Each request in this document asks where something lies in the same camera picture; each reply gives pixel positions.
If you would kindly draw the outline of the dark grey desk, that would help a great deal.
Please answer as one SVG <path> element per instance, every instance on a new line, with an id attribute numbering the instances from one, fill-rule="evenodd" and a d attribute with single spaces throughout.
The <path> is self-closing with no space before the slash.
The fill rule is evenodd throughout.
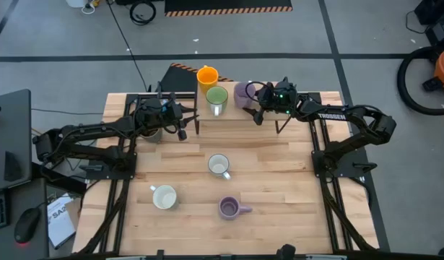
<path id="1" fill-rule="evenodd" d="M 0 95 L 0 190 L 32 178 L 31 92 Z"/>
<path id="2" fill-rule="evenodd" d="M 0 228 L 0 260 L 40 260 L 48 256 L 46 187 L 42 179 L 4 189 L 9 198 L 10 222 Z M 20 215 L 38 207 L 40 219 L 32 239 L 23 244 L 14 240 L 14 227 Z"/>

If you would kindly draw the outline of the dark speckled green-brown mug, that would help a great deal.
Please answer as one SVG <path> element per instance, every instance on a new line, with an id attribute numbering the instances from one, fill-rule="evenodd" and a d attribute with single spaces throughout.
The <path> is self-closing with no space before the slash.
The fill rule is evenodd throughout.
<path id="1" fill-rule="evenodd" d="M 162 129 L 146 131 L 139 135 L 142 139 L 149 143 L 159 143 L 162 138 Z"/>

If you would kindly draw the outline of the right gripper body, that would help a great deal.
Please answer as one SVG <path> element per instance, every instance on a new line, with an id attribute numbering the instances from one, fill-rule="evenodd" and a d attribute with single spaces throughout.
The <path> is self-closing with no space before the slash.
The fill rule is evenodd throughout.
<path id="1" fill-rule="evenodd" d="M 273 111 L 275 113 L 287 114 L 291 117 L 296 116 L 297 108 L 297 90 L 293 83 L 285 77 L 281 82 L 274 86 L 271 82 L 263 84 L 267 87 L 267 103 L 260 104 L 260 110 L 256 115 L 256 124 L 261 125 L 264 120 L 264 112 Z"/>

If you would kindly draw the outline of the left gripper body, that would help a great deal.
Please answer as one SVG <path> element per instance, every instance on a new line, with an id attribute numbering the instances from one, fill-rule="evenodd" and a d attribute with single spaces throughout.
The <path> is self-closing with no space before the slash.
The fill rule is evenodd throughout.
<path id="1" fill-rule="evenodd" d="M 181 104 L 175 102 L 176 94 L 171 92 L 168 99 L 168 107 L 166 111 L 162 111 L 161 121 L 162 128 L 169 134 L 177 134 L 180 141 L 187 139 L 185 131 L 187 122 L 182 122 L 183 112 Z"/>

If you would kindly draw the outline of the purple striped white mug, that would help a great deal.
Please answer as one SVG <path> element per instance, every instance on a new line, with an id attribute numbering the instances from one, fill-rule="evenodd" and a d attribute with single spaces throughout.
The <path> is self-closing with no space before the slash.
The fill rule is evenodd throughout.
<path id="1" fill-rule="evenodd" d="M 249 108 L 252 105 L 256 88 L 250 82 L 238 82 L 234 88 L 234 101 L 237 108 Z"/>

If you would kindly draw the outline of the white navy patterned mug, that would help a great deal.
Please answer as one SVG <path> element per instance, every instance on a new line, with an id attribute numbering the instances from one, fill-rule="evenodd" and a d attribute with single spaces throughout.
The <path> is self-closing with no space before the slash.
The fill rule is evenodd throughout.
<path id="1" fill-rule="evenodd" d="M 211 174 L 216 177 L 220 177 L 225 180 L 231 179 L 229 174 L 230 161 L 223 154 L 212 155 L 208 161 L 208 168 Z"/>

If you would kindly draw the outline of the large black hazard-striped mat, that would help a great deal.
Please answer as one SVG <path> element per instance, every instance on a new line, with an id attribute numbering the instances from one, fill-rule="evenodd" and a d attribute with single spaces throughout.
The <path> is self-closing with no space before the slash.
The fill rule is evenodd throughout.
<path id="1" fill-rule="evenodd" d="M 291 12 L 291 0 L 165 0 L 166 17 Z"/>

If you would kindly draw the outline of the green mug with white handle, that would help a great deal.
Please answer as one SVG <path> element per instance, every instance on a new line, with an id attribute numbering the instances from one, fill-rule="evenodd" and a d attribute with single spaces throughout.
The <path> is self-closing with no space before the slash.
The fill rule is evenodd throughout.
<path id="1" fill-rule="evenodd" d="M 228 101 L 228 91 L 220 86 L 210 88 L 206 93 L 206 101 L 213 116 L 220 116 L 225 111 Z"/>

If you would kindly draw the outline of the orange mug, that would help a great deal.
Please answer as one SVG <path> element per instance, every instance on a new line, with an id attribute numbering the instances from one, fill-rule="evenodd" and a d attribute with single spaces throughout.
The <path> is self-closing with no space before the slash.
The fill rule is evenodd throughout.
<path id="1" fill-rule="evenodd" d="M 197 71 L 196 78 L 201 91 L 206 93 L 210 88 L 217 85 L 219 73 L 214 67 L 204 65 Z"/>

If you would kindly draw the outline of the black computer mouse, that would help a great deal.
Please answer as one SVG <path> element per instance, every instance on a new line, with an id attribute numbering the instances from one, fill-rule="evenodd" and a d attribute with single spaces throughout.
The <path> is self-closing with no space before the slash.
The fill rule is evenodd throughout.
<path id="1" fill-rule="evenodd" d="M 29 242 L 34 236 L 40 219 L 38 207 L 26 209 L 19 217 L 14 227 L 14 240 L 18 244 Z"/>

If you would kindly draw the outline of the white printed booklet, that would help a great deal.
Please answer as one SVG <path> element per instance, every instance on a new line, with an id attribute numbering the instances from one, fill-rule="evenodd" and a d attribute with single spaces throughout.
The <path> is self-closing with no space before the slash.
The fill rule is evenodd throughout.
<path id="1" fill-rule="evenodd" d="M 72 201 L 73 199 L 65 193 L 47 206 L 48 237 L 55 249 L 59 248 L 76 232 L 66 208 L 66 205 Z"/>

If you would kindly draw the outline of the small black hazard-striped mat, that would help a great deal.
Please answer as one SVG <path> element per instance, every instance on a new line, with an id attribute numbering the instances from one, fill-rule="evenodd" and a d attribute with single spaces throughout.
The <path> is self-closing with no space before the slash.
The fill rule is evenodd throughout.
<path id="1" fill-rule="evenodd" d="M 198 70 L 184 64 L 172 63 L 157 83 L 156 89 L 160 88 L 162 92 L 195 92 L 198 87 Z"/>

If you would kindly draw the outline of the large teal mug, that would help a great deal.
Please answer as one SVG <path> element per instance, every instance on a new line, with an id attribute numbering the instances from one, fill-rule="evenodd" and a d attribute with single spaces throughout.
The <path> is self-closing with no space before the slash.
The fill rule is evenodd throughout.
<path id="1" fill-rule="evenodd" d="M 158 209 L 171 210 L 178 206 L 176 190 L 169 185 L 150 186 L 152 191 L 152 203 Z"/>

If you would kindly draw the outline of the black equipment case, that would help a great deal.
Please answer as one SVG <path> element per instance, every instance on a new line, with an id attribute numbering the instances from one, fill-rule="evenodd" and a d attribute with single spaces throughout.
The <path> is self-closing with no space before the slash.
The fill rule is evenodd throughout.
<path id="1" fill-rule="evenodd" d="M 427 26 L 430 44 L 444 48 L 444 0 L 421 0 L 414 13 L 419 23 Z"/>

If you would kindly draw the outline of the lilac ribbed bubble mug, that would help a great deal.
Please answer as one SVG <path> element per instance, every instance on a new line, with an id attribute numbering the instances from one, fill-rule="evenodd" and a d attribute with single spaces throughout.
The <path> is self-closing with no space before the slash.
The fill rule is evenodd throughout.
<path id="1" fill-rule="evenodd" d="M 251 207 L 241 205 L 240 202 L 232 196 L 222 198 L 219 201 L 218 210 L 223 220 L 234 220 L 241 214 L 253 211 Z"/>

